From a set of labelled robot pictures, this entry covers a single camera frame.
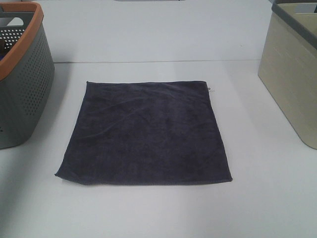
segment microfiber cloth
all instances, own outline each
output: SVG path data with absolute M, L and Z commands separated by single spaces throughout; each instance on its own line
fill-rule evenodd
M 232 181 L 207 84 L 87 82 L 55 175 L 81 184 Z

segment basket rim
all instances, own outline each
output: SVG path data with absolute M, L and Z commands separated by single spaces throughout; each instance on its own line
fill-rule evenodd
M 317 36 L 279 5 L 284 3 L 317 3 L 317 0 L 275 0 L 272 11 L 317 50 Z
M 22 59 L 30 45 L 32 44 L 41 24 L 43 21 L 43 11 L 41 5 L 36 2 L 0 2 L 4 12 L 22 12 L 32 11 L 34 15 L 30 24 L 25 29 L 24 33 L 12 47 L 12 49 L 6 54 L 6 56 L 0 60 L 0 82 L 5 79 L 14 69 L 14 67 Z

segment basket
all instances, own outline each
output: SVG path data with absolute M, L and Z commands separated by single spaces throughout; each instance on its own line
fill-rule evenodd
M 259 77 L 301 140 L 317 149 L 317 0 L 276 0 Z M 310 9 L 300 12 L 299 9 Z
M 0 3 L 0 18 L 18 17 L 22 26 L 0 27 L 0 39 L 16 44 L 0 61 L 0 149 L 25 142 L 48 99 L 54 64 L 42 25 L 41 6 Z

